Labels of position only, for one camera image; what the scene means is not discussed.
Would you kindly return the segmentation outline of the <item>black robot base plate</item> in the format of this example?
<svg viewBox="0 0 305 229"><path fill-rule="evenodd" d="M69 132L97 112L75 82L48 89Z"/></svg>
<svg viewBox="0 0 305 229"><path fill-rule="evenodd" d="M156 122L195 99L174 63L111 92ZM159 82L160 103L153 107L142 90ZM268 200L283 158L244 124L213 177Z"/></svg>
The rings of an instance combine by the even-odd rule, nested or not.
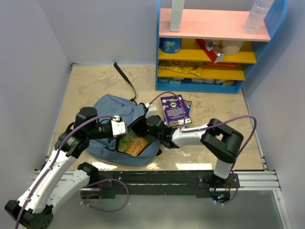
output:
<svg viewBox="0 0 305 229"><path fill-rule="evenodd" d="M226 180L214 175L212 170L181 171L99 171L82 191L101 191L103 199L116 195L196 196L213 200L228 200L230 191L239 188L237 175Z"/></svg>

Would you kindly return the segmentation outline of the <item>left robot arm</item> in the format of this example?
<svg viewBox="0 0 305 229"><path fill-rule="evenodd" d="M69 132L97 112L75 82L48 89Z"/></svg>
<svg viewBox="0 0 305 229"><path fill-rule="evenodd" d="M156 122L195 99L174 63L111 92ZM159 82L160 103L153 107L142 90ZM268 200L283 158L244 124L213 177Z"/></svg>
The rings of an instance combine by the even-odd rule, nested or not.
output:
<svg viewBox="0 0 305 229"><path fill-rule="evenodd" d="M59 136L48 162L27 191L5 205L7 213L16 221L15 228L46 229L55 210L71 195L84 186L96 186L98 169L89 163L80 164L62 184L59 181L91 140L116 137L121 134L121 126L124 123L117 115L98 115L93 107L81 108L75 121Z"/></svg>

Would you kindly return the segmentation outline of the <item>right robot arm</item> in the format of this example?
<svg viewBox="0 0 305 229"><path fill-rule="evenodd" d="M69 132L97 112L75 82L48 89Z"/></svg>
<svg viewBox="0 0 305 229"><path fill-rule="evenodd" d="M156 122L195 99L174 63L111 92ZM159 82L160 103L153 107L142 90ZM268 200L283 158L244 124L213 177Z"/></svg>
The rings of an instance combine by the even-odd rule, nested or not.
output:
<svg viewBox="0 0 305 229"><path fill-rule="evenodd" d="M204 145L217 157L212 176L213 184L224 187L229 182L229 173L244 140L240 132L218 119L211 119L206 125L188 129L168 127L157 115L148 117L145 120L145 127L147 133L166 148Z"/></svg>

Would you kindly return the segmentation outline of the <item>orange treehouse book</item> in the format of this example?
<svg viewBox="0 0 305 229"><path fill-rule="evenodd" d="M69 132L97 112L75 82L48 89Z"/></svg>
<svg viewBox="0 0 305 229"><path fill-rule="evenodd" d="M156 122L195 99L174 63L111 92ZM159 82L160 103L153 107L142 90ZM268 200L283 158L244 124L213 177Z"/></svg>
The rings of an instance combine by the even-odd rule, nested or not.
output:
<svg viewBox="0 0 305 229"><path fill-rule="evenodd" d="M119 141L118 151L131 155L138 156L147 147L148 141L137 134L134 131L129 131Z"/></svg>

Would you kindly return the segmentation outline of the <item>blue fabric backpack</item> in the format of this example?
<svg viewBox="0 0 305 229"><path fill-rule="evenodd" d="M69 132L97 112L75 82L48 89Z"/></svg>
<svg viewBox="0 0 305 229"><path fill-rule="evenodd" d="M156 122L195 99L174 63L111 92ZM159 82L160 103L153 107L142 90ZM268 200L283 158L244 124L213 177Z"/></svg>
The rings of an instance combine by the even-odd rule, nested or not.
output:
<svg viewBox="0 0 305 229"><path fill-rule="evenodd" d="M134 99L128 100L107 94L100 98L93 107L97 110L98 115L120 116L127 124L128 132L132 130L137 136L145 138L148 141L148 145L138 156L122 153L118 151L122 135L111 141L108 139L91 140L87 148L89 154L124 166L142 167L162 153L161 143L158 140L150 136L141 136L140 134L140 119L144 118L147 112L143 103L137 104Z"/></svg>

